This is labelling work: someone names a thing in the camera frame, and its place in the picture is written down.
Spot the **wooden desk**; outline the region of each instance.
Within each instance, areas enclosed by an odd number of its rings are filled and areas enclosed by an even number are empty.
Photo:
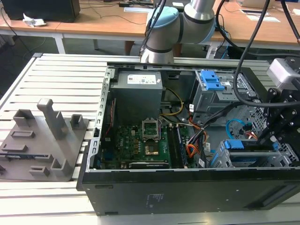
[[[215,11],[220,1],[216,0]],[[124,8],[120,8],[118,5],[89,5],[87,0],[82,0],[81,3],[82,9],[75,23],[47,22],[46,26],[31,28],[22,21],[10,21],[9,19],[7,21],[18,35],[55,38],[59,53],[66,53],[63,38],[93,39],[95,48],[98,48],[98,39],[124,41],[142,41],[144,39],[147,14],[124,12]],[[290,10],[300,8],[298,3],[288,3],[288,6]],[[236,45],[244,47],[249,41],[257,21],[251,21],[246,14],[236,11],[240,8],[235,1],[231,0],[231,2],[224,4],[221,14],[225,19],[225,28],[232,36],[232,41]],[[280,22],[263,22],[252,46],[255,48],[300,50],[284,13],[276,9],[270,9],[268,12],[270,16],[277,18]],[[300,30],[300,17],[292,15],[292,18]],[[0,19],[0,34],[13,35],[3,19]],[[210,53],[222,41],[221,34],[215,32],[211,41],[203,44],[210,45]]]

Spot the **yellow wire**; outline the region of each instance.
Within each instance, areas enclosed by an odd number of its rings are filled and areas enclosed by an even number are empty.
[[[162,113],[162,114],[160,114],[160,115],[161,115],[161,116],[175,116],[175,115],[181,113],[181,111],[183,110],[183,105],[184,105],[183,101],[181,100],[181,98],[179,97],[179,95],[176,94],[176,92],[173,91],[171,88],[165,88],[165,89],[166,89],[166,90],[169,90],[170,92],[172,92],[172,93],[179,99],[179,101],[180,101],[180,103],[181,103],[181,107],[180,107],[180,109],[179,109],[177,112],[173,112],[173,113]]]

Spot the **green circuit board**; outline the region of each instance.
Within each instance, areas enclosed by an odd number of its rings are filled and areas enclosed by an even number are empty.
[[[128,162],[167,162],[171,168],[167,126],[160,127],[160,140],[143,141],[142,126],[119,126],[114,139],[114,149],[105,149],[102,164],[105,169],[119,169],[121,163]],[[181,127],[183,142],[188,138],[187,127]],[[155,126],[145,126],[145,134],[156,134]]]

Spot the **red wire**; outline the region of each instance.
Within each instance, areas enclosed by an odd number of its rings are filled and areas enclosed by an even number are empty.
[[[113,101],[112,101],[112,107],[111,107],[111,123],[109,124],[109,128],[108,128],[106,134],[104,135],[104,137],[106,137],[108,132],[110,131],[110,129],[112,127],[112,123],[113,123]]]

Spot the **floor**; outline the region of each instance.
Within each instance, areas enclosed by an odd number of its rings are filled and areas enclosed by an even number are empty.
[[[58,53],[53,38],[21,37],[21,40],[33,53]],[[92,40],[65,39],[65,48],[69,54],[98,54],[98,55],[124,55],[124,41],[99,40],[99,50],[94,50]],[[140,42],[136,42],[131,55],[138,55]],[[204,58],[206,52],[201,45],[185,45],[182,57]],[[29,61],[31,55],[24,47],[20,38],[15,40],[14,46],[5,46],[0,50],[0,97],[5,94],[15,78]]]

